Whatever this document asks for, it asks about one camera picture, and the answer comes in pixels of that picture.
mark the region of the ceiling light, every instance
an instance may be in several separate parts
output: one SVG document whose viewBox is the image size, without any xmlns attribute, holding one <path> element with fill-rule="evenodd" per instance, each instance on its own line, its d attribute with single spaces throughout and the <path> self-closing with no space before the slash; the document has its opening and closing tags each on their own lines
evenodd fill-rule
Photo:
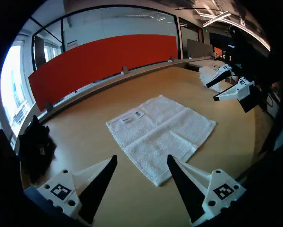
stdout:
<svg viewBox="0 0 283 227">
<path fill-rule="evenodd" d="M 231 15 L 231 13 L 230 13 L 229 11 L 226 11 L 226 12 L 224 12 L 224 13 L 218 15 L 217 17 L 214 17 L 212 20 L 209 20 L 209 21 L 205 22 L 205 23 L 203 24 L 203 27 L 206 27 L 206 26 L 208 26 L 208 25 L 214 23 L 215 21 L 220 20 L 220 19 L 225 18 L 225 17 L 228 17 L 228 16 L 230 16 L 230 15 Z"/>
<path fill-rule="evenodd" d="M 202 16 L 202 17 L 214 18 L 214 16 L 210 15 L 210 14 L 200 13 L 199 15 Z M 240 28 L 241 30 L 245 31 L 246 33 L 250 34 L 255 39 L 257 39 L 262 45 L 264 45 L 265 48 L 268 49 L 268 51 L 270 51 L 270 45 L 267 44 L 267 42 L 264 41 L 264 39 L 262 39 L 260 36 L 258 36 L 255 33 L 253 33 L 251 30 L 249 30 L 249 29 L 247 29 L 247 28 L 241 26 L 240 24 L 237 24 L 237 23 L 235 23 L 235 22 L 233 22 L 231 20 L 227 20 L 227 19 L 222 18 L 222 19 L 220 19 L 220 21 L 222 21 L 224 23 L 228 23 L 228 24 L 234 25 L 234 26 Z"/>
<path fill-rule="evenodd" d="M 127 15 L 127 17 L 151 17 L 151 18 L 154 18 L 154 17 L 149 16 L 149 15 Z"/>
</svg>

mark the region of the desk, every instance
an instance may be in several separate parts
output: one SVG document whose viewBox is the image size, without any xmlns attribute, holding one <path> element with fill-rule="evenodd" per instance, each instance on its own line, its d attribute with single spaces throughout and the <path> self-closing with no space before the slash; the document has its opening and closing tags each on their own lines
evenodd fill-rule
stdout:
<svg viewBox="0 0 283 227">
<path fill-rule="evenodd" d="M 254 111 L 244 113 L 237 100 L 214 102 L 198 72 L 170 67 L 102 91 L 46 123 L 57 144 L 55 159 L 42 181 L 67 168 L 73 172 L 117 155 L 118 165 L 95 215 L 94 227 L 186 226 L 189 215 L 171 178 L 161 187 L 150 182 L 130 161 L 105 122 L 164 95 L 217 122 L 211 136 L 189 164 L 216 168 L 237 177 L 251 164 L 255 144 Z"/>
</svg>

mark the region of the white towel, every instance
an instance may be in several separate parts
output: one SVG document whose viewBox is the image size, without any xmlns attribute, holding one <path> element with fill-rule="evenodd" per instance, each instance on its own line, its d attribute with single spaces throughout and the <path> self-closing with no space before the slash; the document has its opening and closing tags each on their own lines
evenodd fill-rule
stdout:
<svg viewBox="0 0 283 227">
<path fill-rule="evenodd" d="M 186 162 L 216 122 L 160 95 L 106 124 L 131 161 L 159 186 L 171 177 L 167 155 Z"/>
<path fill-rule="evenodd" d="M 214 70 L 208 66 L 199 68 L 199 78 L 205 87 L 207 83 L 212 81 L 212 79 L 216 74 L 217 74 L 217 70 Z M 210 87 L 210 89 L 213 89 L 217 92 L 222 92 L 223 89 L 220 87 L 219 83 L 214 84 L 212 87 Z"/>
</svg>

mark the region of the window frame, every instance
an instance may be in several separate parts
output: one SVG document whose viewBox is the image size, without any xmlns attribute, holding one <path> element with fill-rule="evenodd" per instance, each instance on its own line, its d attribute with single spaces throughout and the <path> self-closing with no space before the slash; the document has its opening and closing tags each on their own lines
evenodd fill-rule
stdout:
<svg viewBox="0 0 283 227">
<path fill-rule="evenodd" d="M 164 14 L 167 14 L 167 15 L 170 15 L 174 18 L 174 22 L 175 22 L 175 25 L 176 25 L 176 29 L 177 29 L 177 42 L 178 42 L 178 47 L 177 47 L 177 50 L 178 50 L 178 59 L 181 59 L 181 50 L 182 50 L 182 40 L 180 40 L 180 35 L 179 35 L 179 24 L 178 24 L 178 21 L 177 21 L 177 18 L 179 18 L 178 16 L 174 15 L 174 14 L 171 14 L 169 12 L 165 12 L 165 11 L 162 11 L 162 10 L 158 10 L 158 9 L 153 9 L 153 8 L 150 8 L 150 7 L 145 7 L 145 6 L 136 6 L 136 5 L 101 5 L 101 6 L 94 6 L 94 7 L 88 7 L 88 8 L 85 8 L 85 9 L 80 9 L 80 10 L 76 10 L 76 11 L 73 11 L 71 13 L 68 13 L 68 14 L 65 14 L 53 21 L 51 21 L 50 23 L 48 23 L 47 25 L 43 26 L 42 28 L 40 28 L 37 32 L 35 32 L 33 35 L 32 35 L 32 45 L 31 45 L 31 57 L 32 57 L 32 66 L 33 66 L 33 71 L 36 70 L 35 68 L 35 59 L 34 59 L 34 56 L 33 56 L 33 46 L 34 46 L 34 38 L 37 34 L 39 34 L 41 31 L 43 31 L 44 29 L 46 29 L 47 27 L 49 27 L 50 25 L 58 22 L 58 21 L 61 21 L 60 23 L 60 30 L 61 30 L 61 41 L 62 41 L 62 47 L 64 47 L 64 40 L 63 40 L 63 20 L 67 17 L 70 17 L 74 14 L 78 14 L 78 13 L 81 13 L 81 12 L 85 12 L 85 11 L 90 11 L 90 10 L 93 10 L 93 9 L 102 9 L 102 8 L 114 8 L 114 7 L 128 7 L 128 8 L 139 8 L 139 9 L 147 9 L 147 10 L 152 10 L 152 11 L 156 11 L 156 12 L 161 12 L 161 13 L 164 13 Z"/>
</svg>

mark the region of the ceiling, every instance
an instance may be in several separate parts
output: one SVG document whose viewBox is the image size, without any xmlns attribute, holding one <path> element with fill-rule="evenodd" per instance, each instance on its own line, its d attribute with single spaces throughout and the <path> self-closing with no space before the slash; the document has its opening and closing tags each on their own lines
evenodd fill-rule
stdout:
<svg viewBox="0 0 283 227">
<path fill-rule="evenodd" d="M 47 0 L 32 16 L 42 25 L 46 25 L 54 19 L 65 15 L 67 12 L 67 10 L 65 11 L 67 5 L 76 5 L 76 7 L 74 8 L 76 8 L 77 10 L 96 5 L 110 5 L 115 3 L 115 1 L 110 0 Z M 265 34 L 261 26 L 255 20 L 255 18 L 245 9 L 245 7 L 243 7 L 239 3 L 238 0 L 117 0 L 117 3 L 147 6 L 150 8 L 170 12 L 179 17 L 185 16 L 183 17 L 184 19 L 194 22 L 199 26 L 204 24 L 206 21 L 210 20 L 210 18 L 208 17 L 199 16 L 199 13 L 208 14 L 210 16 L 217 16 L 221 12 L 229 11 L 231 13 L 231 16 L 227 17 L 228 20 L 243 25 L 245 28 L 249 29 L 256 35 L 265 39 Z M 139 9 L 139 11 L 140 12 L 137 12 L 136 9 L 132 8 L 106 8 L 105 10 L 101 10 L 100 16 L 101 18 L 112 18 L 115 16 L 127 17 L 128 15 L 148 15 L 154 18 L 160 18 L 162 16 L 162 13 L 153 11 L 150 12 L 146 9 Z M 80 19 L 80 22 L 75 21 L 75 18 L 78 19 L 78 17 L 72 17 L 72 20 L 69 20 L 69 22 L 75 24 L 81 23 L 81 21 L 85 20 L 93 20 L 99 17 L 97 14 L 96 10 L 87 11 L 84 14 L 81 14 L 81 16 L 84 18 L 83 20 Z M 214 31 L 215 33 L 228 36 L 229 34 L 227 31 L 229 26 L 230 25 L 228 23 L 214 22 L 213 24 L 209 25 L 209 31 Z M 37 30 L 39 30 L 40 27 L 31 20 L 29 20 L 23 27 L 23 29 L 30 31 L 33 34 Z M 51 25 L 47 29 L 51 33 L 53 33 L 58 39 L 61 39 L 60 22 Z M 60 45 L 60 43 L 55 38 L 50 36 L 46 31 L 42 31 L 40 35 Z"/>
</svg>

